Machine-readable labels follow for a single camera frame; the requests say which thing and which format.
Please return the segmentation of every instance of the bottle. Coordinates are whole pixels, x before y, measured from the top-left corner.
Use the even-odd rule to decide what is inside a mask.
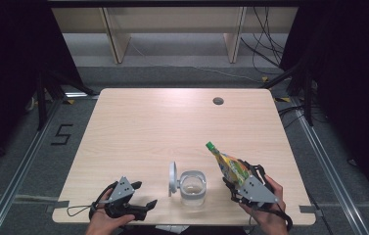
[[[206,143],[206,146],[215,156],[223,176],[229,182],[242,186],[245,179],[249,177],[249,170],[243,164],[240,164],[237,159],[220,153],[211,142]]]

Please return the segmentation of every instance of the hand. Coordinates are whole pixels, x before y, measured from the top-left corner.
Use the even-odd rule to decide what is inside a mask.
[[[112,189],[108,190],[102,198],[108,198],[111,193]],[[119,228],[122,225],[132,221],[135,219],[133,214],[127,214],[119,218],[111,218],[109,217],[104,209],[103,205],[99,205],[98,209],[92,216],[90,220],[89,226],[87,227],[86,234],[112,234],[112,232]]]
[[[286,204],[283,200],[282,186],[279,185],[275,180],[273,180],[267,174],[265,174],[264,176],[266,177],[269,184],[272,186],[275,196],[279,199],[278,205],[284,212],[286,208]],[[270,209],[279,211],[280,209],[278,205],[272,204]],[[248,206],[244,204],[239,204],[239,206],[243,210],[245,210],[246,213],[250,214],[254,218],[254,220],[260,226],[261,230],[267,235],[288,234],[286,222],[280,216],[273,214],[273,213],[264,212],[264,211],[254,211],[252,208],[249,208]]]

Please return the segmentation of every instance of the wooden table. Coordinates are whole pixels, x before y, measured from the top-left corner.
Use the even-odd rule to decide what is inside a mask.
[[[215,105],[213,99],[223,99]],[[144,206],[158,199],[140,224],[247,225],[249,216],[230,200],[221,172],[206,143],[218,150],[262,165],[284,186],[287,214],[296,225],[315,222],[279,119],[265,89],[121,88],[102,91],[87,125],[59,201],[90,205],[106,186],[122,176],[142,181],[130,201]],[[168,197],[168,167],[176,162],[178,176],[200,170],[207,178],[204,204],[191,209],[179,192]],[[88,222],[88,212],[69,217],[55,209],[56,222]]]

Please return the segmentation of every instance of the black clamp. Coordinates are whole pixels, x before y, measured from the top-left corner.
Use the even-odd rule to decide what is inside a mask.
[[[278,203],[279,199],[274,195],[272,186],[264,176],[264,168],[260,164],[251,165],[246,161],[238,161],[251,172],[251,175],[241,187],[229,182],[223,177],[224,183],[230,189],[231,200],[236,203],[245,204],[254,211],[276,214],[287,221],[287,230],[291,230],[293,226],[292,219],[282,210],[276,211],[271,209],[271,206]]]
[[[111,218],[121,217],[126,214],[133,214],[135,216],[134,220],[144,220],[147,216],[147,212],[156,206],[157,200],[153,200],[145,207],[130,205],[129,200],[132,198],[135,190],[139,189],[141,185],[141,181],[130,184],[124,176],[119,182],[116,181],[115,183],[109,185],[98,197],[96,202],[92,203],[89,211],[89,219],[92,219],[92,216],[98,209],[99,204],[105,204],[105,212]],[[112,194],[108,199],[102,201],[103,195],[110,189],[113,189]]]

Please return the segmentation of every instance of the person's left hand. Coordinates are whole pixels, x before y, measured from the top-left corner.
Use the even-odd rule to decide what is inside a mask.
[[[113,190],[108,190],[102,198],[106,199],[111,195]],[[104,209],[103,205],[99,205],[98,209],[92,216],[89,226],[87,227],[86,234],[112,234],[112,232],[122,225],[135,219],[133,214],[127,214],[119,218],[109,217]]]

